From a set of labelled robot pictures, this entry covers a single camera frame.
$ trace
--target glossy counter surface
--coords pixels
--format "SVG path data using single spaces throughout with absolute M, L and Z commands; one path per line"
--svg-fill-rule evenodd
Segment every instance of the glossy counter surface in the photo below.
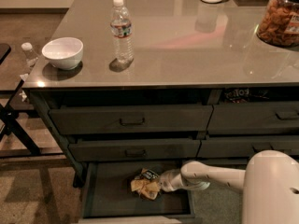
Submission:
M 25 89 L 240 87 L 299 84 L 299 48 L 282 49 L 255 34 L 264 7 L 199 0 L 125 0 L 134 24 L 135 59 L 121 72 L 109 27 L 112 0 L 75 0 L 53 38 L 84 43 L 82 63 L 71 71 L 41 58 Z

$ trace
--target bottle label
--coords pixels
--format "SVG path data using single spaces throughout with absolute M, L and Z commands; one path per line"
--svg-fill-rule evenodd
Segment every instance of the bottle label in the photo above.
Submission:
M 299 35 L 299 14 L 292 15 L 292 18 L 285 30 L 285 33 Z
M 111 23 L 112 34 L 118 38 L 128 37 L 132 33 L 132 24 L 129 22 L 124 25 L 113 25 Z

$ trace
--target brown floor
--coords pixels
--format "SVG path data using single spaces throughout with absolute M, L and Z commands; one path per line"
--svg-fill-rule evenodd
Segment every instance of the brown floor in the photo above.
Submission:
M 6 92 L 14 90 L 19 75 L 27 71 L 21 43 L 30 41 L 40 53 L 63 16 L 0 14 L 0 43 L 12 47 L 0 64 L 0 104 L 7 102 Z M 20 114 L 18 122 L 39 147 L 57 147 L 41 119 Z M 0 154 L 22 148 L 13 134 L 0 142 Z M 72 187 L 73 177 L 74 170 L 63 155 L 0 159 L 0 223 L 77 223 L 81 190 Z M 206 191 L 194 191 L 193 201 L 200 224 L 241 222 L 241 195 L 231 190 L 211 185 Z

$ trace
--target plastic jar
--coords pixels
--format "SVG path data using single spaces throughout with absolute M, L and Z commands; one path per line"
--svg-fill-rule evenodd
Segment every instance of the plastic jar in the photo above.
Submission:
M 269 0 L 257 36 L 278 47 L 299 45 L 299 0 Z

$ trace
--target water bottle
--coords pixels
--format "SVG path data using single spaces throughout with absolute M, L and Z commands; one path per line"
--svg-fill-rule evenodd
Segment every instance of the water bottle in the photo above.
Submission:
M 131 63 L 134 58 L 134 51 L 129 10 L 123 5 L 123 0 L 113 0 L 113 6 L 110 25 L 116 59 L 121 64 Z
M 38 60 L 38 55 L 32 47 L 31 43 L 29 42 L 21 44 L 21 48 L 26 56 L 26 62 L 31 71 Z

